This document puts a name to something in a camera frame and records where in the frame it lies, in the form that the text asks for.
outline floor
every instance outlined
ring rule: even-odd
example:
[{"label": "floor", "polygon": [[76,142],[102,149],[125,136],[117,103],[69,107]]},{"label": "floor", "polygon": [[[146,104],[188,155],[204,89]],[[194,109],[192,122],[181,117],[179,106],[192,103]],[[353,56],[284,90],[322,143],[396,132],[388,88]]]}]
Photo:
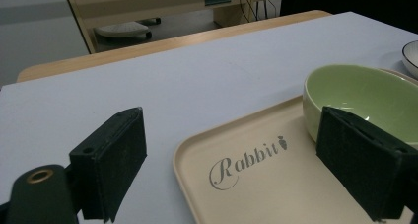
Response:
[{"label": "floor", "polygon": [[[266,2],[267,18],[278,17],[280,13],[281,0],[269,0]],[[264,5],[260,2],[258,9],[258,19],[265,19]],[[161,18],[162,22],[159,25],[155,24],[154,20],[140,22],[149,26],[152,31],[152,38],[146,39],[145,36],[130,37],[130,38],[106,38],[98,36],[99,51],[107,51],[118,49],[135,44],[147,43],[151,41],[161,40],[170,37],[180,37],[205,31],[221,28],[213,22],[212,10],[196,11],[185,14],[178,14],[172,16],[165,16]],[[3,70],[0,77],[0,89],[2,85],[12,84],[16,82],[17,72],[7,72]]]}]

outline plastic tray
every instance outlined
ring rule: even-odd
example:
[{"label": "plastic tray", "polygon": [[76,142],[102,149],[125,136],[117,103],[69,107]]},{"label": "plastic tray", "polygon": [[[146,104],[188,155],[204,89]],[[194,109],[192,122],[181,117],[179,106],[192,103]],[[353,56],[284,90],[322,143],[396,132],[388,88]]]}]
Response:
[{"label": "plastic tray", "polygon": [[373,223],[316,156],[302,97],[185,140],[174,171],[197,223]]}]

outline printed logo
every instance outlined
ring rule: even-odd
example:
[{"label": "printed logo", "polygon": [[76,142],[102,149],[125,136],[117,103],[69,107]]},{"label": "printed logo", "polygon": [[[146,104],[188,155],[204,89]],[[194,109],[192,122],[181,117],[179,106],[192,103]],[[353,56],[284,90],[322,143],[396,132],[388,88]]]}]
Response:
[{"label": "printed logo", "polygon": [[272,158],[287,150],[287,142],[283,136],[277,137],[279,141],[271,145],[263,144],[262,147],[254,148],[251,152],[245,152],[241,159],[233,161],[231,158],[223,158],[217,161],[209,172],[210,185],[217,190],[228,190],[234,187],[240,179],[239,173],[254,166],[257,163]]}]

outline light green bowl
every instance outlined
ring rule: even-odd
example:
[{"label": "light green bowl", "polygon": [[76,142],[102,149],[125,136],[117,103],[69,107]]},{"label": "light green bowl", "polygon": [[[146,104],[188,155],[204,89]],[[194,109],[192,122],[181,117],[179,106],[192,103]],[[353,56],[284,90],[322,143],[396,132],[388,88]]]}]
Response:
[{"label": "light green bowl", "polygon": [[401,76],[357,65],[327,65],[305,81],[303,109],[316,141],[323,106],[352,112],[418,149],[418,86]]}]

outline white table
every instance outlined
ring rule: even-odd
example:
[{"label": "white table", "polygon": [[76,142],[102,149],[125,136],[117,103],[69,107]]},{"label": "white table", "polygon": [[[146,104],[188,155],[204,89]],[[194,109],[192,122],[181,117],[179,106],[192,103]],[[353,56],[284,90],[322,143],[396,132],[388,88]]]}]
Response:
[{"label": "white table", "polygon": [[416,39],[345,13],[5,86],[0,203],[20,174],[67,166],[70,150],[111,115],[141,106],[149,155],[116,223],[193,223],[172,165],[181,141],[300,95],[308,74],[325,64],[406,73],[401,49]]}]

